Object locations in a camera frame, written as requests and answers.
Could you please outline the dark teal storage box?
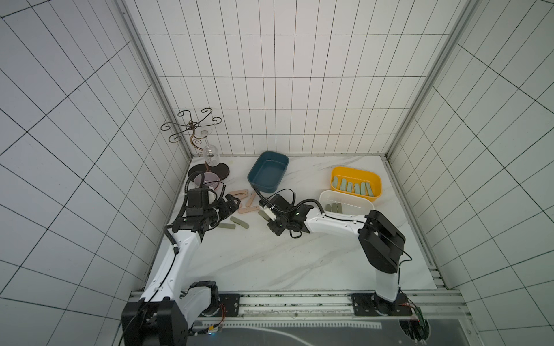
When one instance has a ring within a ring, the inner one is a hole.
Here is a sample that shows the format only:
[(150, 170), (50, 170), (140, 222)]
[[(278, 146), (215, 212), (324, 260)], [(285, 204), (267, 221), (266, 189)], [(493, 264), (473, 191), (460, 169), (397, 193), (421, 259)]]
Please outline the dark teal storage box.
[(263, 152), (248, 173), (248, 182), (261, 193), (275, 193), (283, 179), (289, 158), (275, 151)]

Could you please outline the white storage box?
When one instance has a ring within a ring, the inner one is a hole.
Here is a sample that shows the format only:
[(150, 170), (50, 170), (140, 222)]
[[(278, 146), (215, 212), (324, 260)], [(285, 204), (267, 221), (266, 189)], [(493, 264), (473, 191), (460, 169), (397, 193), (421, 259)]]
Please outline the white storage box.
[(371, 210), (375, 209), (372, 202), (365, 198), (333, 190), (323, 191), (320, 194), (319, 202), (324, 207), (324, 210), (327, 204), (332, 207), (333, 203), (340, 203), (343, 208), (343, 213), (341, 214), (345, 215), (367, 215)]

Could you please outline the yellow storage box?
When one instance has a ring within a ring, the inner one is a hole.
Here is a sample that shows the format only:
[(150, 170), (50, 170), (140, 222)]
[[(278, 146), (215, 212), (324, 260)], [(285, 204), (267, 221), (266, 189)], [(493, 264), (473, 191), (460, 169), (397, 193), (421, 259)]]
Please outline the yellow storage box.
[(335, 167), (330, 175), (330, 188), (339, 193), (375, 202), (382, 194), (382, 180), (373, 172)]

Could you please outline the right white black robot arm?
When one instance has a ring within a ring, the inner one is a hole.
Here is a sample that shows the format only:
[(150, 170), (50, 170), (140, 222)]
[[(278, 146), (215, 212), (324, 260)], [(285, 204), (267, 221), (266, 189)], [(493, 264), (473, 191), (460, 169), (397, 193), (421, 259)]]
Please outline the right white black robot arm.
[(326, 211), (315, 199), (289, 203), (280, 194), (261, 197), (267, 226), (279, 236), (288, 231), (294, 239), (303, 234), (353, 236), (358, 239), (369, 264), (376, 271), (378, 301), (393, 304), (400, 295), (400, 259), (405, 254), (405, 236), (378, 210), (347, 216)]

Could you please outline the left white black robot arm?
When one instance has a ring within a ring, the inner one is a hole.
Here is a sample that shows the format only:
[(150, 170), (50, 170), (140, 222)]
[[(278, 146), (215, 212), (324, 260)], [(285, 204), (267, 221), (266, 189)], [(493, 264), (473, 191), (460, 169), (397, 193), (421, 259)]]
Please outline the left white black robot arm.
[(120, 345), (185, 345), (201, 314), (216, 314), (221, 305), (213, 281), (193, 283), (183, 290), (186, 271), (204, 235), (238, 211), (240, 199), (197, 187), (184, 194), (175, 220), (164, 231), (170, 249), (138, 301), (121, 314)]

